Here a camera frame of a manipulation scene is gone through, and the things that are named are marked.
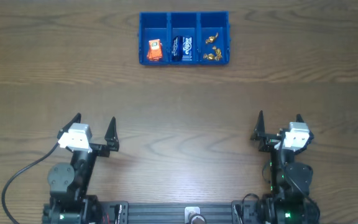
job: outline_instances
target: black metal frame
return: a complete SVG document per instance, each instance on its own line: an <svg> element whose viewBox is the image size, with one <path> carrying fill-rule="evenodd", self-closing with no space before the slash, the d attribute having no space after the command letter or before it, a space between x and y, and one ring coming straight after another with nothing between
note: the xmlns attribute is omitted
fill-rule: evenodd
<svg viewBox="0 0 358 224"><path fill-rule="evenodd" d="M58 132L60 138L73 123L81 122L77 114ZM296 122L303 122L298 114ZM109 157L110 151L119 150L116 132L116 119L113 117L105 135L106 145L90 143L92 152L74 151L71 162L53 166L48 175L51 186L50 203L44 206L42 223L44 224L126 224L126 223L183 223L183 211L188 206L199 206L206 221L213 223L253 224L264 223L316 223L313 207L306 203L303 194L309 194L309 184L313 171L310 166L295 162L295 155L304 151L306 146L293 152L276 150L274 146L285 137L286 129L279 134L266 134L263 112L251 140L259 141L259 151L270 153L271 194L261 199L233 201L232 203L145 203L99 202L97 196L86 195L94 163L98 156ZM294 220L284 219L286 209L292 209L301 216Z"/></svg>

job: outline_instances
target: wooden table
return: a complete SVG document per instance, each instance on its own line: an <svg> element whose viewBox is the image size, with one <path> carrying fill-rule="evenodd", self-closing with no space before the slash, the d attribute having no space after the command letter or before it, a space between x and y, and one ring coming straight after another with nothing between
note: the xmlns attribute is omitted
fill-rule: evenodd
<svg viewBox="0 0 358 224"><path fill-rule="evenodd" d="M139 11L230 12L224 67L139 65ZM301 113L315 140L321 223L358 222L358 1L0 1L1 191L77 113L94 141L117 118L121 148L99 158L89 194L128 202L230 202L268 193L268 154L249 141L259 110L276 133ZM40 223L57 150L19 176L7 206Z"/></svg>

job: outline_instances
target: blue tray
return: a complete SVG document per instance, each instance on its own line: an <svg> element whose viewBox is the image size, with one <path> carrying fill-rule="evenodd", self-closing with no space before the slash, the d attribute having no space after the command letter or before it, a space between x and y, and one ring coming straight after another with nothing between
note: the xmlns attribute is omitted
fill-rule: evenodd
<svg viewBox="0 0 358 224"><path fill-rule="evenodd" d="M230 61L229 13L222 12L141 12L139 14L139 63L142 65L224 65ZM219 37L211 44L205 44L209 36ZM172 61L172 40L178 35L193 37L192 61ZM163 58L149 61L149 40L160 39ZM223 58L219 61L203 59L204 54L214 54L212 46L221 49Z"/></svg>

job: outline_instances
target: wood grain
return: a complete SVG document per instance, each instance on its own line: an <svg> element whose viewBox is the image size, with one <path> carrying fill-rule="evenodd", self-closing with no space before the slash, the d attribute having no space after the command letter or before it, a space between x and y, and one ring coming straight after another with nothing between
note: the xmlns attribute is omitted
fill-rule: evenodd
<svg viewBox="0 0 358 224"><path fill-rule="evenodd" d="M225 67L143 67L139 11L230 11ZM269 192L269 155L249 136L259 110L274 133L301 113L315 140L321 223L358 222L358 1L0 1L0 196L75 113L103 142L89 194L129 202L230 202ZM21 223L40 223L56 151L9 187ZM0 223L9 223L0 200Z"/></svg>

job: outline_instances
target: orange candy wrapper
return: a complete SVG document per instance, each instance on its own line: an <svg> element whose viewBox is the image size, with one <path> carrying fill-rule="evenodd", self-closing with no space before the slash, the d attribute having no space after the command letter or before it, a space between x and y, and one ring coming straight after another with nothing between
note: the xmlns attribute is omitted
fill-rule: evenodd
<svg viewBox="0 0 358 224"><path fill-rule="evenodd" d="M160 39L149 41L149 52L147 52L147 59L158 62L162 58L162 44Z"/></svg>

